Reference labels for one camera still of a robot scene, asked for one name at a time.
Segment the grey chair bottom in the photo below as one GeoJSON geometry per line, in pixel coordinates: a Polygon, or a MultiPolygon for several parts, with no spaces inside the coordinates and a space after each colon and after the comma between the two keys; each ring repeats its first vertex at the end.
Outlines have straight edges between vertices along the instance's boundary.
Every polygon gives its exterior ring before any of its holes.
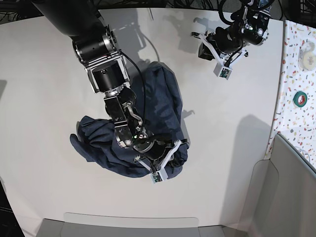
{"type": "Polygon", "coordinates": [[[67,212],[63,221],[43,219],[38,237],[223,237],[221,226],[199,227],[194,217],[135,218],[67,212]]]}

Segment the green tape roll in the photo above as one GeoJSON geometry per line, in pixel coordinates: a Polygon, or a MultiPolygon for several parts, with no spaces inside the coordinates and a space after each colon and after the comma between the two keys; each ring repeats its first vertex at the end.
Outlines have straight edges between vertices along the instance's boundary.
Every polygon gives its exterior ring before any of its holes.
{"type": "Polygon", "coordinates": [[[293,97],[294,105],[299,108],[304,107],[307,103],[307,100],[308,100],[307,94],[302,91],[298,91],[293,97]]]}

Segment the terrazzo patterned side surface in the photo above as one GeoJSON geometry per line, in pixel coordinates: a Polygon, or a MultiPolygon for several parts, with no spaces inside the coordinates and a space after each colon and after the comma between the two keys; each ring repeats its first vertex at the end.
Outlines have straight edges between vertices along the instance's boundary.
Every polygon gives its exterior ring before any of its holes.
{"type": "Polygon", "coordinates": [[[284,24],[283,53],[276,109],[265,157],[272,153],[274,137],[280,133],[312,165],[316,165],[316,69],[302,71],[299,51],[307,41],[316,43],[316,30],[292,21],[284,24]],[[294,105],[293,97],[302,91],[308,100],[304,107],[294,105]]]}

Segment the grey chair right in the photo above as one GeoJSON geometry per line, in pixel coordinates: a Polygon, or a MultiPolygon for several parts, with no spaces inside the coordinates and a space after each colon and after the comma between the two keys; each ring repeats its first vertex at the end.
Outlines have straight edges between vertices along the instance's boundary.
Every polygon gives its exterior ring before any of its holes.
{"type": "Polygon", "coordinates": [[[254,166],[240,224],[250,237],[316,235],[316,169],[280,134],[254,166]]]}

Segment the clear tape roll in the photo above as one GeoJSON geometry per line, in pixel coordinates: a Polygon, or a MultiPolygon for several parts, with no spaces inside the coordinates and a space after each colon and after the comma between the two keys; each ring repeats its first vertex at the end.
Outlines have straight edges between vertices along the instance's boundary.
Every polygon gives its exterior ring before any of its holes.
{"type": "Polygon", "coordinates": [[[302,71],[312,71],[316,68],[316,45],[311,41],[302,44],[299,57],[298,66],[302,71]]]}

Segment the dark blue t-shirt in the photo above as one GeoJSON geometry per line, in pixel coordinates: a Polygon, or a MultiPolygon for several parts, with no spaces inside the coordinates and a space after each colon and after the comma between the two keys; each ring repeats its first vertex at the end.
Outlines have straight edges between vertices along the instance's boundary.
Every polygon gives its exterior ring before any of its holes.
{"type": "MultiPolygon", "coordinates": [[[[183,140],[183,104],[174,73],[164,63],[152,62],[142,75],[146,92],[143,92],[139,75],[132,79],[130,87],[137,97],[137,112],[146,114],[145,128],[153,134],[170,134],[173,141],[183,140]]],[[[70,142],[87,162],[95,162],[119,175],[141,178],[150,173],[134,161],[138,152],[118,145],[111,120],[84,116],[78,124],[77,133],[70,135],[70,142]]]]}

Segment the grey chair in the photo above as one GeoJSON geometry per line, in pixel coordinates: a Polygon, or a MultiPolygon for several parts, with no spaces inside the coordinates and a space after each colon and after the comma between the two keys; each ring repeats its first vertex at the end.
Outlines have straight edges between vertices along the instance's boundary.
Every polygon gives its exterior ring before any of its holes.
{"type": "Polygon", "coordinates": [[[254,166],[240,224],[250,237],[316,235],[316,169],[280,134],[254,166]]]}
{"type": "Polygon", "coordinates": [[[194,217],[135,218],[67,212],[63,221],[43,219],[38,237],[223,237],[221,226],[199,227],[194,217]]]}

